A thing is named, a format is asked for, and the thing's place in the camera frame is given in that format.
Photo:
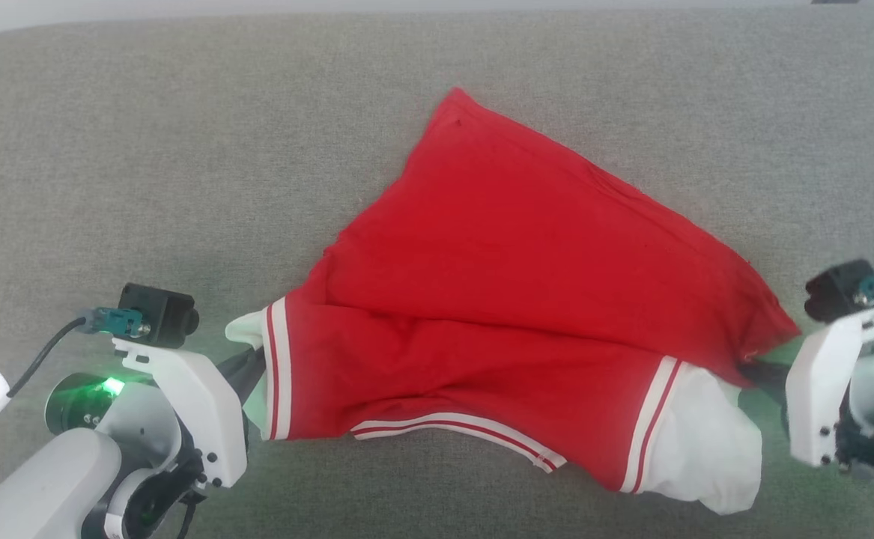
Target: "gray couch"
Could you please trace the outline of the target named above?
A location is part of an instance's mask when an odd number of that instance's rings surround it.
[[[874,261],[874,9],[321,15],[0,34],[0,368],[136,281],[186,291],[187,347],[302,282],[396,178],[453,85],[733,246],[803,327],[803,283]],[[43,399],[121,372],[67,338],[0,418],[0,480],[49,439]],[[793,348],[778,359],[792,358]],[[874,484],[787,457],[753,392],[752,511],[611,494],[494,444],[411,433],[252,444],[190,537],[874,537]],[[180,512],[160,537],[176,536]]]

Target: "green led light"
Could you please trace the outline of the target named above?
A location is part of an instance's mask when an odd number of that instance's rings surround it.
[[[121,390],[124,389],[124,383],[116,378],[108,378],[104,383],[101,383],[101,386],[105,392],[111,393],[114,396],[120,395]]]

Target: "white stripe trim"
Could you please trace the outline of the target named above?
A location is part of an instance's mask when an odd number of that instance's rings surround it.
[[[276,340],[276,432],[272,439],[286,440],[290,434],[290,335],[287,332],[286,298],[282,297],[273,303],[273,337]]]
[[[640,487],[633,494],[639,494],[646,490],[646,485],[656,485],[657,481],[652,480],[653,468],[649,466],[650,456],[653,454],[653,444],[656,443],[656,436],[660,433],[659,426],[663,424],[664,417],[667,414],[667,406],[670,401],[673,401],[673,395],[679,392],[679,383],[683,379],[683,375],[687,372],[686,362],[680,362],[676,368],[676,375],[673,376],[673,385],[670,386],[670,392],[667,392],[664,397],[663,406],[660,407],[660,416],[656,418],[656,427],[649,433],[649,442],[646,443],[646,453],[643,454],[643,478],[640,481]]]
[[[266,399],[267,405],[267,417],[265,419],[264,425],[266,426],[266,430],[261,429],[260,436],[265,440],[273,439],[273,351],[270,349],[270,321],[267,318],[267,309],[269,307],[264,308],[263,311],[259,311],[258,315],[260,317],[260,335],[263,341],[263,359],[264,364],[267,366],[267,370],[263,373],[263,375],[267,378],[267,394],[264,396]]]
[[[461,425],[441,425],[441,424],[423,424],[428,421],[452,421],[454,423],[461,423]],[[480,427],[481,429],[490,430],[492,433],[497,433],[499,436],[494,436],[490,433],[484,433],[482,430],[474,430],[470,429],[470,427]],[[512,429],[511,427],[505,426],[502,423],[498,423],[494,420],[484,419],[482,417],[477,417],[474,415],[468,415],[465,413],[453,413],[453,412],[440,412],[440,413],[431,413],[429,415],[424,415],[420,417],[416,417],[415,419],[407,419],[403,421],[364,421],[360,423],[353,429],[351,432],[355,432],[355,430],[367,430],[367,429],[388,429],[388,430],[370,430],[367,433],[355,433],[354,437],[358,440],[365,440],[369,438],[380,438],[386,436],[398,436],[403,433],[410,433],[413,430],[420,429],[444,429],[444,430],[453,430],[455,433],[463,433],[469,434],[470,436],[475,436],[487,441],[491,441],[495,444],[501,445],[502,447],[506,447],[516,453],[522,454],[522,456],[529,458],[532,461],[533,465],[543,468],[547,473],[550,473],[555,468],[561,467],[563,464],[566,464],[566,458],[561,456],[561,454],[554,453],[553,450],[550,450],[547,446],[539,443],[538,441],[526,436],[526,434],[520,433],[519,430]],[[528,447],[530,450],[536,451],[536,454],[539,454],[539,457],[536,457],[530,451],[513,444],[506,440],[509,438],[513,441],[516,441],[524,446]],[[549,465],[544,463],[544,460],[549,460],[550,463],[553,464],[553,468],[550,468]]]
[[[633,487],[636,487],[636,478],[640,474],[640,453],[643,450],[643,440],[646,438],[646,431],[649,429],[649,423],[653,420],[653,414],[656,413],[660,398],[663,397],[663,392],[666,390],[667,382],[670,381],[673,366],[676,366],[676,359],[670,358],[670,356],[660,359],[656,375],[653,375],[653,380],[649,383],[649,390],[646,390],[640,415],[637,416],[636,425],[633,427],[629,455],[626,457],[626,475],[624,475],[619,492],[632,492]]]

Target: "gray fabric surface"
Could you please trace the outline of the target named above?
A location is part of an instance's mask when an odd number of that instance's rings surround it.
[[[0,368],[136,281],[197,298],[188,348],[302,282],[396,178],[453,85],[737,249],[804,327],[803,283],[874,261],[874,10],[321,15],[0,34]],[[792,357],[792,348],[779,357]],[[49,439],[68,338],[0,418],[0,480]],[[460,434],[255,443],[197,513],[208,537],[874,537],[874,484],[787,457],[778,412],[755,508],[611,494]],[[176,535],[176,522],[160,537]]]

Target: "white lining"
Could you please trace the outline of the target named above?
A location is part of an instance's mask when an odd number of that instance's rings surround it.
[[[444,425],[440,423],[436,424],[426,424],[428,421],[452,421],[454,423],[461,423],[461,425]],[[471,427],[480,427],[481,429],[490,430],[492,433],[485,433],[482,430],[472,429]],[[413,430],[420,429],[444,429],[444,430],[453,430],[455,433],[463,433],[469,434],[470,436],[475,436],[481,438],[483,440],[491,441],[495,444],[501,445],[502,447],[506,447],[516,453],[522,454],[522,456],[529,458],[532,461],[533,465],[538,466],[539,468],[543,468],[549,474],[554,469],[561,467],[563,464],[566,464],[566,458],[560,456],[560,454],[554,453],[553,450],[546,447],[545,445],[537,442],[536,440],[526,436],[526,434],[520,433],[519,430],[512,429],[511,427],[505,426],[502,423],[498,423],[494,420],[485,419],[482,417],[477,417],[470,414],[465,413],[453,413],[453,412],[439,412],[439,413],[431,413],[428,415],[416,417],[414,419],[407,419],[403,421],[364,421],[360,423],[356,427],[351,429],[351,432],[354,432],[354,436],[358,440],[365,440],[369,438],[379,438],[385,436],[398,436],[399,434],[413,432]],[[509,438],[513,441],[516,441],[525,447],[528,447],[530,450],[539,454],[539,457],[536,457],[531,451],[527,451],[523,447],[512,443],[507,440]],[[546,464],[544,460],[549,460],[550,463],[553,464],[553,467],[550,467],[549,464]]]
[[[268,372],[270,375],[269,392],[267,395],[267,404],[271,410],[276,411],[276,430],[271,433],[271,440],[286,440],[290,434],[290,406],[293,402],[291,390],[293,385],[290,381],[290,335],[287,332],[287,306],[286,298],[282,297],[276,300],[271,307],[271,323],[273,325],[273,340],[276,342],[276,365],[273,364],[273,350],[265,350],[268,352],[268,370],[276,366],[276,407],[273,405],[273,372]],[[270,335],[266,334],[264,339],[269,347]],[[268,417],[273,426],[273,417]]]
[[[230,341],[244,342],[244,344],[249,344],[254,348],[264,348],[264,364],[267,370],[256,383],[247,402],[244,403],[244,412],[247,413],[247,418],[258,426],[260,437],[269,440],[270,427],[273,425],[270,415],[273,412],[273,375],[271,374],[272,365],[270,365],[270,353],[268,352],[270,337],[267,335],[266,311],[266,309],[254,311],[254,313],[236,318],[224,328],[224,335]]]
[[[639,491],[698,499],[720,515],[751,508],[762,474],[762,436],[727,398],[725,383],[680,362],[662,407],[646,445]]]
[[[670,381],[670,375],[673,368],[676,366],[676,359],[670,356],[660,359],[660,366],[656,369],[656,375],[653,375],[653,381],[649,384],[649,390],[646,390],[646,396],[643,399],[643,406],[640,409],[640,415],[637,416],[636,425],[633,427],[633,437],[629,444],[629,456],[626,458],[626,475],[622,480],[622,485],[619,487],[619,492],[632,492],[636,487],[636,480],[640,474],[642,465],[640,454],[643,450],[643,440],[646,438],[646,431],[649,429],[649,424],[653,420],[660,399],[663,397],[667,387],[667,382]]]

